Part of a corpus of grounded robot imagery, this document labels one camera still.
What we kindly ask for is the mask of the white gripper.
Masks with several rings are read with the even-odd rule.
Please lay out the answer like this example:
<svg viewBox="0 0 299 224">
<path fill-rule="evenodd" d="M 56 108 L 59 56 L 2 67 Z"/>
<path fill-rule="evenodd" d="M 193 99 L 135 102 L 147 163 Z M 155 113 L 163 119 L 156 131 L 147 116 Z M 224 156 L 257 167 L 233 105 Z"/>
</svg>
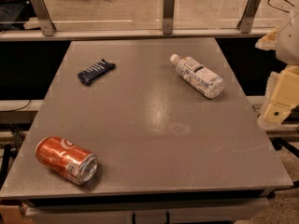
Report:
<svg viewBox="0 0 299 224">
<path fill-rule="evenodd" d="M 288 64 L 280 73 L 270 73 L 259 112 L 258 125 L 273 130 L 299 106 L 299 5 L 278 28 L 260 38 L 255 48 L 276 50 L 276 57 Z"/>
</svg>

